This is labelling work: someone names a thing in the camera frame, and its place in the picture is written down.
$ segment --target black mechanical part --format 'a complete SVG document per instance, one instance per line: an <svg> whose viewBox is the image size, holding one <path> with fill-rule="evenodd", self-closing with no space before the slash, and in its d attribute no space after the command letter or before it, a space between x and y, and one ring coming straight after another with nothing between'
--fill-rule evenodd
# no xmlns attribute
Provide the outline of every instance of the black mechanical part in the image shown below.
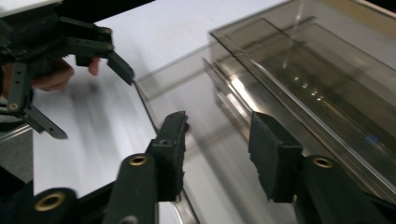
<svg viewBox="0 0 396 224"><path fill-rule="evenodd" d="M299 223L389 223L336 161L309 156L301 174L295 202Z"/></svg>
<svg viewBox="0 0 396 224"><path fill-rule="evenodd" d="M249 152L276 203L294 203L300 224L395 223L396 205L364 193L344 169L302 147L274 118L252 113Z"/></svg>
<svg viewBox="0 0 396 224"><path fill-rule="evenodd" d="M38 132L67 138L41 112L28 113L31 80L52 70L52 62L76 55L77 65L88 66L92 58L108 59L108 66L126 83L134 82L134 71L115 51L111 30L94 24L59 17L58 4L24 11L0 19L0 64L14 63L7 110L24 119Z"/></svg>
<svg viewBox="0 0 396 224"><path fill-rule="evenodd" d="M122 164L111 193L104 224L157 223L157 181L155 159L135 154Z"/></svg>
<svg viewBox="0 0 396 224"><path fill-rule="evenodd" d="M248 152L268 199L291 203L303 146L276 119L253 112Z"/></svg>
<svg viewBox="0 0 396 224"><path fill-rule="evenodd" d="M80 199L71 189L24 196L11 223L157 223L157 203L174 202L183 188L186 121L184 111L167 116L146 153L123 160L114 182Z"/></svg>
<svg viewBox="0 0 396 224"><path fill-rule="evenodd" d="M146 151L156 158L159 202L174 202L183 188L186 121L184 111L168 115Z"/></svg>
<svg viewBox="0 0 396 224"><path fill-rule="evenodd" d="M78 200L71 189L48 189L35 196L32 223L79 223Z"/></svg>

